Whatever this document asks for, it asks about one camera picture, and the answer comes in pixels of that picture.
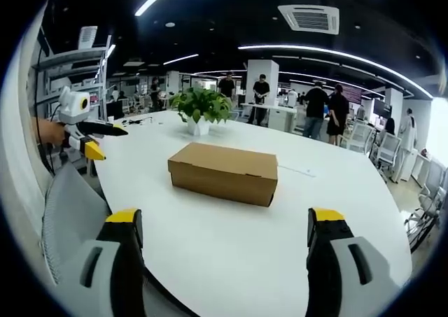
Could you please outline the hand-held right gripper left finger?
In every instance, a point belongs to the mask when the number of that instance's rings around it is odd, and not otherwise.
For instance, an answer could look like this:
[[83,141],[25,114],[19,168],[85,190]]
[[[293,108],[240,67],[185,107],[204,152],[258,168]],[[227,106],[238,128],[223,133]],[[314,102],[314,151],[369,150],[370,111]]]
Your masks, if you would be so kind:
[[57,295],[69,316],[145,316],[141,210],[116,212],[62,266]]

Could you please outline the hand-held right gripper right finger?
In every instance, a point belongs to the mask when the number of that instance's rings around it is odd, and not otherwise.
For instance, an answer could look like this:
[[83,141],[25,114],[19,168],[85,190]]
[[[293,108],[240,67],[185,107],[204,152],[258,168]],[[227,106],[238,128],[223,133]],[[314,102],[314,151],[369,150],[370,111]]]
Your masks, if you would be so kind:
[[307,250],[307,316],[380,316],[412,275],[409,251],[355,235],[332,209],[309,208]]

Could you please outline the person's left hand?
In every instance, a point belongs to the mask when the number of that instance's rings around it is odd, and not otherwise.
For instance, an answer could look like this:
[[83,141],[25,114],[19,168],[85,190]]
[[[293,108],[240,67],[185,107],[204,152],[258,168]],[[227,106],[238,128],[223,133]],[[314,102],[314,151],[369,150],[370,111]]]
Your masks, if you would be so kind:
[[64,125],[42,118],[31,117],[34,136],[38,142],[61,146],[65,140]]

